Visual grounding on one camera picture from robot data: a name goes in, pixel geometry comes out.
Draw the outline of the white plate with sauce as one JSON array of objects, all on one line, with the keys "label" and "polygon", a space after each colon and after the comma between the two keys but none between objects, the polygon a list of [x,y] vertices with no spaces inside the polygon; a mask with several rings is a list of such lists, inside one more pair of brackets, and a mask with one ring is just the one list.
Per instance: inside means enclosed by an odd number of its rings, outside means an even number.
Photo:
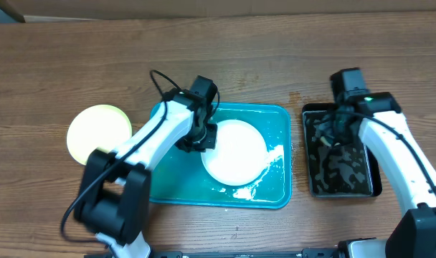
[{"label": "white plate with sauce", "polygon": [[254,181],[265,169],[267,146],[261,133],[241,120],[217,123],[216,145],[201,154],[208,174],[228,186]]}]

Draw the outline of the yellow-green plate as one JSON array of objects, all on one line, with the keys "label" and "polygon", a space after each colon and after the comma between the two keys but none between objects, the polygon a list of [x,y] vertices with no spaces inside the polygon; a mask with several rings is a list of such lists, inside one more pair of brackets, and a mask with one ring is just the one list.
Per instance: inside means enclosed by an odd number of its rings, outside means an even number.
[{"label": "yellow-green plate", "polygon": [[94,105],[79,113],[67,131],[67,149],[81,165],[99,149],[109,153],[132,137],[128,116],[112,105]]}]

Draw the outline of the teal yellow sponge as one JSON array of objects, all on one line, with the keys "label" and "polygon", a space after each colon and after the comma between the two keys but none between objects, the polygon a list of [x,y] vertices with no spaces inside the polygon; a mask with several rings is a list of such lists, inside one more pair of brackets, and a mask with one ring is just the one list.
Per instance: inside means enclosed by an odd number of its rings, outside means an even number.
[{"label": "teal yellow sponge", "polygon": [[325,138],[324,136],[321,136],[320,137],[320,141],[324,144],[324,145],[326,145],[326,146],[328,146],[328,147],[331,147],[332,145],[331,145],[331,142],[327,139],[327,138]]}]

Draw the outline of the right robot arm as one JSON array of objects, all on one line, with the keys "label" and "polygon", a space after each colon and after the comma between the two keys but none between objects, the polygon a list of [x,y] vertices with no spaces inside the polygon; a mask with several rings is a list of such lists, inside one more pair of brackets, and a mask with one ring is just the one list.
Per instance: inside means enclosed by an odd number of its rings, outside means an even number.
[{"label": "right robot arm", "polygon": [[347,257],[436,257],[436,170],[417,144],[401,107],[388,92],[340,93],[330,111],[330,145],[359,139],[383,169],[402,218],[386,240],[346,243]]}]

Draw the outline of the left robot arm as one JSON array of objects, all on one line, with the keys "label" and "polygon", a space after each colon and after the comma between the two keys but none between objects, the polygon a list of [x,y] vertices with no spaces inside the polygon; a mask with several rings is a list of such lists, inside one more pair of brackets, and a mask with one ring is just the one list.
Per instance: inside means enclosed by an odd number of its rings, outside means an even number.
[{"label": "left robot arm", "polygon": [[66,215],[85,225],[107,257],[149,257],[143,237],[152,172],[174,146],[187,153],[215,147],[217,125],[210,123],[219,99],[216,90],[173,89],[158,112],[127,142],[110,153],[94,150],[80,189]]}]

